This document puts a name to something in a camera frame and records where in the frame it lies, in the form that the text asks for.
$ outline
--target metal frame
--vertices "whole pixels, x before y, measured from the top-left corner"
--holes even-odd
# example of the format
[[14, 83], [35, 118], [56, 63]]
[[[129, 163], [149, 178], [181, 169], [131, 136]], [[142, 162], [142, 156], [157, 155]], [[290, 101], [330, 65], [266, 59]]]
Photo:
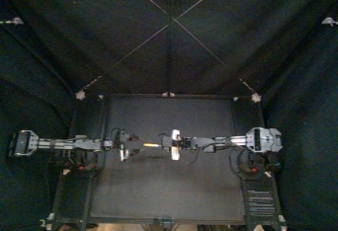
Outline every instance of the metal frame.
[[[110, 100], [114, 98], [165, 98], [167, 99], [169, 97], [163, 97], [162, 95], [127, 95], [127, 94], [114, 94], [110, 95], [110, 97], [107, 98], [107, 100], [105, 99], [103, 104], [102, 104], [102, 108], [101, 108], [101, 136], [105, 136], [105, 129], [107, 126], [107, 106], [110, 103]], [[207, 95], [207, 96], [201, 96], [201, 95], [178, 95], [175, 97], [175, 99], [223, 99], [223, 100], [229, 100], [230, 98], [227, 96], [218, 96], [218, 95]], [[252, 97], [244, 97], [244, 100], [246, 102], [252, 102]], [[237, 102], [233, 101], [233, 120], [234, 120], [234, 133], [237, 133], [237, 118], [238, 115], [235, 113], [235, 107], [237, 107]], [[258, 115], [258, 123], [260, 126], [265, 125], [265, 121], [264, 121], [264, 115], [262, 115], [262, 109], [261, 109], [261, 104], [256, 104], [256, 113], [260, 113]], [[58, 208], [60, 207], [59, 205], [59, 201], [60, 201], [60, 197], [62, 197], [62, 193], [63, 193], [63, 184], [64, 184], [64, 176], [60, 177], [59, 180], [59, 185], [58, 185], [58, 190], [56, 190], [56, 200], [55, 200], [55, 206], [54, 206], [54, 213], [56, 214], [56, 220], [55, 220], [55, 225], [56, 228], [54, 228], [54, 230], [58, 230], [59, 227], [62, 226], [62, 224], [66, 224], [68, 222], [71, 223], [77, 223], [77, 225], [79, 226], [79, 230], [85, 231], [86, 230], [86, 224], [87, 223], [133, 223], [133, 224], [158, 224], [158, 225], [163, 225], [169, 228], [169, 221], [171, 223], [171, 226], [174, 226], [175, 224], [195, 224], [195, 225], [234, 225], [234, 226], [241, 226], [241, 225], [248, 225], [249, 231], [253, 231], [256, 229], [256, 218], [252, 218], [250, 216], [250, 205], [249, 203], [245, 203], [245, 209], [246, 209], [246, 216], [244, 216], [244, 221], [191, 221], [191, 220], [185, 220], [185, 219], [175, 219], [175, 220], [163, 220], [163, 219], [123, 219], [123, 218], [111, 218], [111, 217], [91, 217], [90, 216], [90, 207], [91, 207], [91, 200], [93, 200], [93, 190], [95, 187], [95, 181], [97, 181], [97, 174], [98, 172], [94, 172], [93, 174], [90, 174], [90, 176], [87, 177], [87, 193], [86, 193], [86, 199], [83, 202], [83, 214], [81, 219], [70, 219], [66, 218], [66, 216], [58, 216]], [[248, 198], [248, 194], [246, 194], [246, 187], [249, 185], [249, 183], [253, 182], [252, 179], [246, 179], [242, 178], [242, 192], [244, 192], [244, 200]], [[280, 218], [281, 215], [281, 205], [280, 205], [280, 198], [278, 198], [278, 190], [277, 190], [277, 183], [276, 183], [276, 179], [270, 178], [270, 183], [272, 183], [272, 192], [274, 194], [274, 201], [276, 201], [276, 207], [277, 207], [277, 216], [276, 216], [276, 224], [280, 223], [280, 220], [277, 218]]]

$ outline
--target black fabric backdrop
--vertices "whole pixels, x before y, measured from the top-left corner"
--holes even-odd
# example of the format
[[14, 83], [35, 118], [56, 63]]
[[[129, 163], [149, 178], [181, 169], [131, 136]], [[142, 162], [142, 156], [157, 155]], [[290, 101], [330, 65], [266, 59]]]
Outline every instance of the black fabric backdrop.
[[[198, 2], [154, 1], [174, 18]], [[334, 230], [338, 27], [321, 21], [337, 19], [337, 2], [203, 0], [178, 18], [189, 33], [150, 0], [0, 0], [0, 20], [26, 22], [0, 26], [2, 226], [31, 224], [48, 213], [47, 160], [8, 162], [10, 134], [28, 128], [66, 137], [74, 93], [113, 67], [86, 92], [241, 96], [252, 94], [242, 77], [266, 94], [269, 126], [284, 135], [289, 224]]]
[[[16, 14], [10, 9], [0, 0], [2, 19]], [[30, 28], [0, 27], [0, 230], [27, 226], [24, 230], [35, 231], [39, 219], [51, 213], [56, 174], [50, 156], [6, 157], [11, 135], [22, 129], [44, 137], [67, 137], [73, 97], [51, 70], [52, 62]]]
[[337, 230], [338, 29], [322, 28], [268, 94], [282, 131], [280, 190], [294, 230]]

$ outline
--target white object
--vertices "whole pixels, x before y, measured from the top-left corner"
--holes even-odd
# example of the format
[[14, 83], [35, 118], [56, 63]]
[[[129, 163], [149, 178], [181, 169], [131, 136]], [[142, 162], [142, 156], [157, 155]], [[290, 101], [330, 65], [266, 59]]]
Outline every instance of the white object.
[[262, 96], [258, 93], [256, 93], [252, 96], [252, 100], [257, 103], [257, 102], [260, 102], [262, 100]]
[[322, 25], [330, 25], [333, 27], [334, 24], [338, 25], [338, 22], [336, 22], [332, 17], [325, 18], [322, 21]]
[[86, 98], [86, 93], [83, 91], [79, 91], [78, 93], [75, 93], [75, 96], [79, 100], [83, 100]]
[[[174, 129], [171, 133], [171, 139], [179, 140], [179, 130]], [[171, 148], [171, 158], [177, 161], [179, 160], [179, 149], [178, 147]]]

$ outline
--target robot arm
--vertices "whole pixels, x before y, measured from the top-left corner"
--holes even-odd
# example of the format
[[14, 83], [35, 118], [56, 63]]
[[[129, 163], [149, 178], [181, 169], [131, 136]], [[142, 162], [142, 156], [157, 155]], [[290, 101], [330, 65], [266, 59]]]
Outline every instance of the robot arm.
[[174, 130], [171, 137], [165, 136], [162, 144], [146, 144], [146, 146], [170, 148], [171, 158], [179, 159], [179, 149], [201, 149], [203, 152], [215, 152], [218, 149], [242, 147], [249, 151], [265, 154], [278, 153], [282, 149], [282, 134], [274, 128], [253, 128], [244, 136], [226, 136], [215, 138], [199, 138], [179, 136], [179, 131]]
[[75, 150], [101, 152], [113, 148], [113, 141], [77, 136], [74, 139], [43, 139], [31, 130], [15, 135], [10, 146], [10, 157], [28, 157], [39, 150]]
[[206, 152], [214, 152], [217, 147], [227, 148], [242, 146], [254, 153], [280, 152], [282, 149], [282, 134], [274, 128], [253, 128], [245, 136], [227, 136], [210, 138], [183, 138], [173, 143], [181, 148], [202, 148]]

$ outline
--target black tent enclosure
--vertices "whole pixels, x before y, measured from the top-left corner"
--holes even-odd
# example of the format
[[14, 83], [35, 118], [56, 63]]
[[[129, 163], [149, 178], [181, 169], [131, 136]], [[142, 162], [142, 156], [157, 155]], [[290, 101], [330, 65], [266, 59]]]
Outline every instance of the black tent enclosure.
[[[336, 230], [337, 40], [338, 0], [0, 0], [0, 230], [44, 230], [40, 219], [282, 230], [284, 218]], [[246, 149], [258, 174], [231, 138], [199, 150], [170, 138], [257, 127], [282, 133], [277, 160]], [[11, 158], [23, 129], [40, 138], [23, 132], [18, 151], [52, 148]], [[77, 135], [105, 155], [59, 151]], [[165, 139], [178, 161], [170, 144], [143, 147]]]

